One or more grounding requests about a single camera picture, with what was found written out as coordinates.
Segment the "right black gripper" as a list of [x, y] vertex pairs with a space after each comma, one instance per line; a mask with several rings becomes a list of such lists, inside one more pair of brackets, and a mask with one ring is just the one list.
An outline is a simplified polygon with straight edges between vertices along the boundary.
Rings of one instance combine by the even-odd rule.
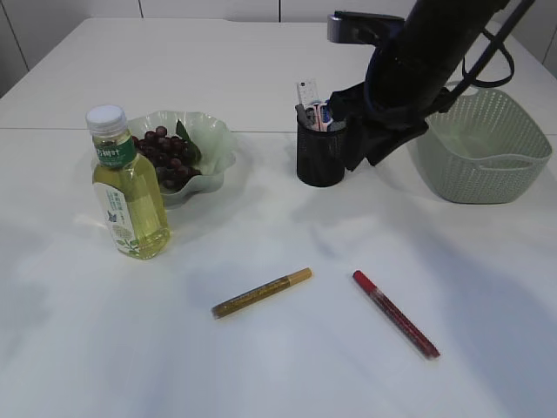
[[[422, 120], [446, 109], [469, 86], [508, 83], [478, 78], [496, 51], [508, 53], [503, 37], [486, 29], [506, 6], [505, 1], [418, 1], [406, 18], [345, 10], [328, 17], [329, 41], [375, 48], [365, 80], [335, 91], [328, 101], [335, 120], [352, 115], [344, 143], [348, 171], [365, 158], [376, 166], [425, 134], [429, 126]], [[368, 129], [366, 119], [384, 127]]]

